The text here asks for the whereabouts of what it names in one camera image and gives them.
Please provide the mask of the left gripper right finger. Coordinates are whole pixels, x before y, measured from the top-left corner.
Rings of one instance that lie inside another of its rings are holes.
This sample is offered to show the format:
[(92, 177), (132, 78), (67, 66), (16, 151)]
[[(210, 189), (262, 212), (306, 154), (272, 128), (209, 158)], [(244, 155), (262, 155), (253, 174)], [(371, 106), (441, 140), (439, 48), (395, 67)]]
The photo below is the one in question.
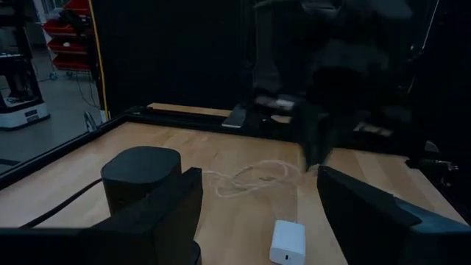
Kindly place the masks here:
[(349, 264), (470, 265), (470, 226), (320, 166), (318, 192)]

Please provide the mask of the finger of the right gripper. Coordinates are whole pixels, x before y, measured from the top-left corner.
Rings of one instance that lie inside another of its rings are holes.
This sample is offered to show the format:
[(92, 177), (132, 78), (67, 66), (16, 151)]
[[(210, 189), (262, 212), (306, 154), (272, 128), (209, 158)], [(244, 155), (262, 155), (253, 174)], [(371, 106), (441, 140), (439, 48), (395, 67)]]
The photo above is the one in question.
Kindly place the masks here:
[(325, 113), (319, 120), (318, 164), (325, 163), (335, 143), (334, 113)]
[(305, 158), (305, 169), (317, 164), (317, 111), (310, 105), (298, 105), (297, 123), (300, 128), (298, 143)]

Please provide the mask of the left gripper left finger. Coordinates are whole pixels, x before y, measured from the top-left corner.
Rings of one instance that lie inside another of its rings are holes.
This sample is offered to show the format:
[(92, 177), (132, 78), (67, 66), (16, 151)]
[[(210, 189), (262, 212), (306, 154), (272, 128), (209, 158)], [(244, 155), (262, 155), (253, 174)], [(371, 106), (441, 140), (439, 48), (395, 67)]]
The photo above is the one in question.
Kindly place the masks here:
[(88, 228), (3, 228), (2, 264), (200, 264), (202, 172), (190, 168)]

